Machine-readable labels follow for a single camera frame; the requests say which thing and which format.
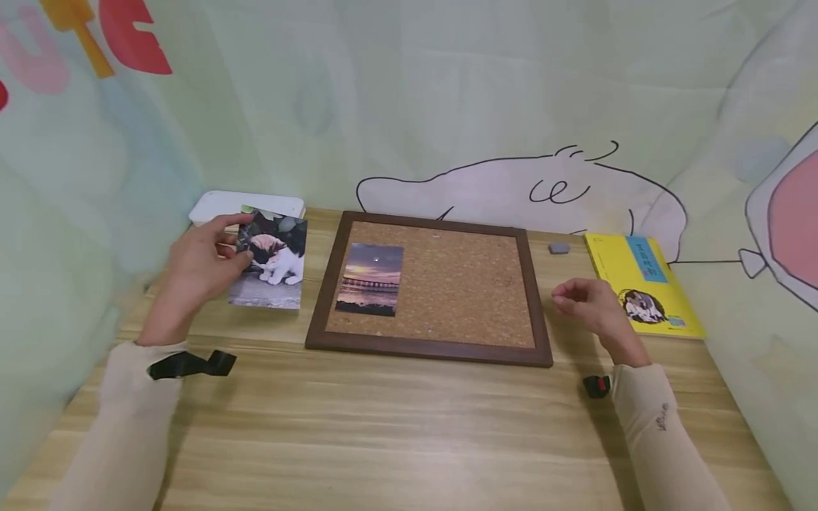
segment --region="wooden frame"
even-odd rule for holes
[[[523,283],[528,302],[528,315],[531,320],[534,348],[504,347],[327,331],[326,327],[330,313],[335,305],[335,291],[338,287],[340,274],[343,271],[342,266],[346,248],[349,244],[349,237],[355,222],[516,238],[519,262],[523,270]],[[463,222],[344,211],[338,226],[338,232],[335,235],[335,243],[330,253],[330,261],[327,264],[324,280],[321,283],[321,290],[318,293],[318,300],[307,332],[305,347],[307,349],[328,349],[346,352],[551,367],[554,364],[554,360],[551,355],[551,345],[549,344],[548,333],[546,331],[542,301],[540,300],[539,289],[537,288],[537,278],[534,273],[534,265],[531,259],[531,250],[528,246],[526,230],[513,227],[485,226]]]

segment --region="arm sleeve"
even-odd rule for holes
[[[613,407],[647,511],[730,509],[681,424],[661,366],[618,365],[613,370]]]
[[[99,414],[57,487],[50,511],[153,509],[182,381],[154,381],[147,369],[185,349],[185,343],[124,343],[111,351],[99,391]]]

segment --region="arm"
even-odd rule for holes
[[[147,368],[185,348],[185,343],[162,347],[125,343],[111,351],[100,386],[99,414],[57,487],[51,511],[153,507],[182,381],[154,381]]]
[[[552,293],[557,310],[600,338],[616,365],[613,407],[625,432],[636,482],[648,511],[730,509],[708,466],[687,436],[676,398],[617,294],[603,280],[571,279]]]
[[[613,407],[648,511],[730,509],[676,411],[659,365],[613,370]]]
[[[252,215],[216,217],[190,229],[170,251],[168,270],[135,343],[115,347],[100,386],[100,409],[57,487],[50,511],[150,511],[168,455],[182,381],[154,381],[148,368],[183,352],[194,316],[249,265],[228,247],[227,226]]]

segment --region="cork board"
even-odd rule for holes
[[[402,247],[394,316],[335,309],[353,244]],[[550,366],[526,232],[344,212],[306,346]]]
[[[330,332],[534,347],[516,238],[355,222],[342,267],[353,242],[403,247],[396,314],[333,309]]]

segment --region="sunset photo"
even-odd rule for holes
[[[394,316],[402,265],[403,247],[353,243],[335,310]]]

